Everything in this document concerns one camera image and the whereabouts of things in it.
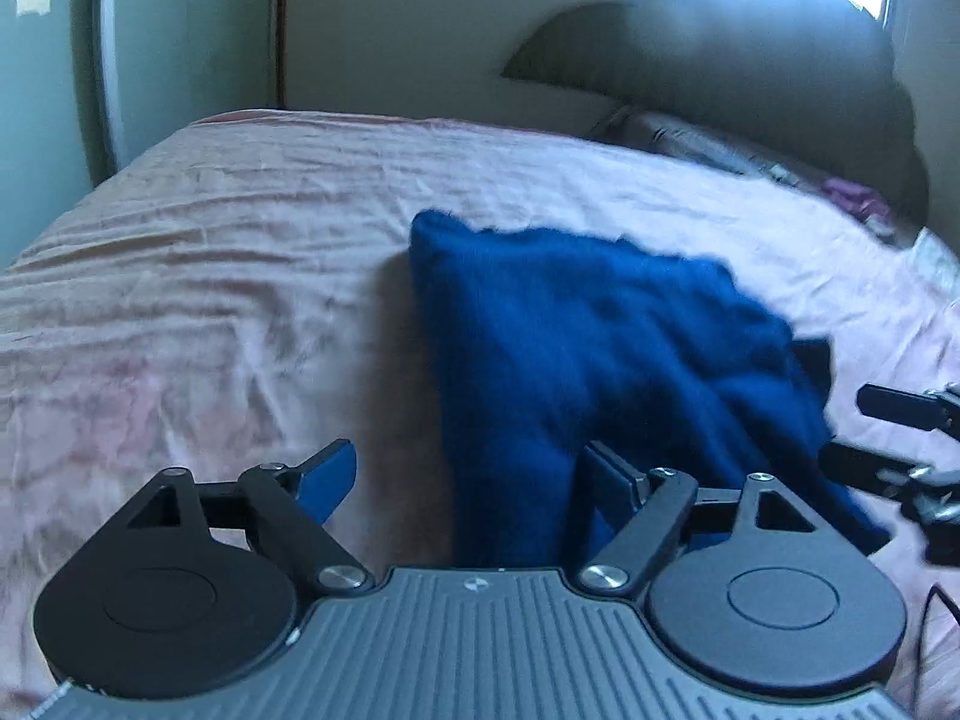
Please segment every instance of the bed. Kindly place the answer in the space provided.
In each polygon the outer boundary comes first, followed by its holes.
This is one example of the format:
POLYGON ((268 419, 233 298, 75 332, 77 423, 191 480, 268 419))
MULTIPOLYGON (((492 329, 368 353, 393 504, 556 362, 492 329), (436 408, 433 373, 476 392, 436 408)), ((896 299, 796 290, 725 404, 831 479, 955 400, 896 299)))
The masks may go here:
MULTIPOLYGON (((960 311, 854 221, 770 183, 572 138, 447 121, 274 111, 186 127, 57 220, 0 278, 0 715, 52 679, 31 631, 43 582, 155 471, 199 481, 360 458, 330 530, 375 570, 443 562, 439 407, 405 260, 414 214, 547 225, 726 261, 741 288, 829 335, 827 413, 854 442, 960 467, 960 446, 863 418, 875 381, 960 380, 960 311)), ((907 702, 928 586, 912 529, 872 560, 910 608, 889 688, 907 702)), ((934 608, 922 717, 960 710, 960 643, 934 608)))

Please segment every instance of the metal screw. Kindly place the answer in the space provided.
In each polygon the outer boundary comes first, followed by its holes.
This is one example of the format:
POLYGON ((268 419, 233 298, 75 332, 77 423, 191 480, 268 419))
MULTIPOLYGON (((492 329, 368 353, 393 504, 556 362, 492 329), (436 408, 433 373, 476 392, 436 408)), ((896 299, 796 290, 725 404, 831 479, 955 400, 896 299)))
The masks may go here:
POLYGON ((627 584, 630 574, 615 565, 588 565, 580 572, 580 582, 591 590, 616 590, 627 584))
POLYGON ((317 581, 328 590, 355 590, 367 580, 367 572, 356 565, 328 565, 317 581))
POLYGON ((926 476, 933 471, 933 466, 914 466, 912 469, 906 472, 906 475, 911 479, 920 479, 922 476, 926 476))
POLYGON ((942 507, 933 515, 937 522, 953 522, 960 515, 960 504, 952 503, 942 507))

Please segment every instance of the wrinkled bedsheet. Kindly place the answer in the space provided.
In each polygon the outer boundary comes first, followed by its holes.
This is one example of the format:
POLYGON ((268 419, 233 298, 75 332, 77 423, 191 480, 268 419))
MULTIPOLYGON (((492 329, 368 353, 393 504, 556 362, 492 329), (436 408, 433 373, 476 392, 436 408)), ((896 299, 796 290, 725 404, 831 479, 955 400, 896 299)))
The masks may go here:
MULTIPOLYGON (((456 122, 242 112, 151 149, 63 215, 0 278, 0 716, 53 686, 31 631, 42 583, 155 471, 200 481, 356 443, 330 522, 382 570, 442 562, 448 473, 405 250, 434 207, 478 226, 549 225, 713 255, 801 335, 833 339, 839 434, 960 467, 960 447, 863 418, 856 389, 960 380, 960 313, 901 253, 769 183, 565 137, 456 122)), ((911 610, 932 581, 912 526, 874 560, 911 610)), ((922 716, 960 709, 960 635, 936 607, 922 716)))

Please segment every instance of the pink cloth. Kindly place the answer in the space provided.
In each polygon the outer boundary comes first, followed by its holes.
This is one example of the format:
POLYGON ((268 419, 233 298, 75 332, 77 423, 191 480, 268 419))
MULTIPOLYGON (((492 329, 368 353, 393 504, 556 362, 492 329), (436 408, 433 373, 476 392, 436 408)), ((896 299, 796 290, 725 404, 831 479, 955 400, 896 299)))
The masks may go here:
MULTIPOLYGON (((377 570, 446 559, 448 471, 405 259, 410 221, 430 207, 719 257, 800 335, 832 337, 840 435, 960 467, 946 437, 853 405, 865 381, 960 380, 960 312, 821 199, 472 124, 208 119, 100 186, 0 277, 0 715, 53 687, 30 623, 43 582, 163 466, 229 479, 350 437, 359 478, 334 535, 377 570)), ((896 528, 874 561, 910 608, 890 683, 905 700, 919 605, 934 580, 960 597, 960 576, 924 565, 914 528, 863 500, 896 528)), ((949 717, 959 639, 940 608, 928 640, 922 717, 949 717)))
POLYGON ((843 178, 828 178, 824 181, 823 191, 830 202, 857 221, 879 217, 885 223, 890 223, 890 206, 876 189, 843 178))

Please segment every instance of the wall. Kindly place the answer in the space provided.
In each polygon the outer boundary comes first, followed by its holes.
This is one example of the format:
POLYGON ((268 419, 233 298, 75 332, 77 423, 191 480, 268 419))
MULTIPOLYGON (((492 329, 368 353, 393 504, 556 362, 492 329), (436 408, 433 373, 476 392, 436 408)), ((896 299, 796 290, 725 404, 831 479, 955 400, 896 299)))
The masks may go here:
POLYGON ((609 100, 499 72, 547 17, 587 1, 288 0, 287 105, 583 134, 609 100))
POLYGON ((0 269, 106 175, 91 0, 48 2, 0 0, 0 269))
POLYGON ((928 225, 960 251, 960 0, 896 0, 892 35, 930 173, 928 225))
POLYGON ((117 167, 196 119, 275 105, 274 2, 109 2, 104 85, 117 167))

